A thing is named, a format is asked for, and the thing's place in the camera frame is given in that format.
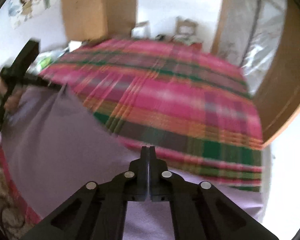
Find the person's left hand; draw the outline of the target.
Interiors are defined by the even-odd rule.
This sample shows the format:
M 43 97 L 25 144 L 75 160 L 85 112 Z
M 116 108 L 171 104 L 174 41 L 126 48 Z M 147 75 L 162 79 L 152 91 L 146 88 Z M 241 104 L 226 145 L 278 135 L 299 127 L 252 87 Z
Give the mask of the person's left hand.
M 18 88 L 15 92 L 13 92 L 12 95 L 10 95 L 6 100 L 4 104 L 4 109 L 8 112 L 15 111 L 19 106 L 19 102 L 21 100 L 23 93 L 24 93 L 24 89 L 22 88 Z

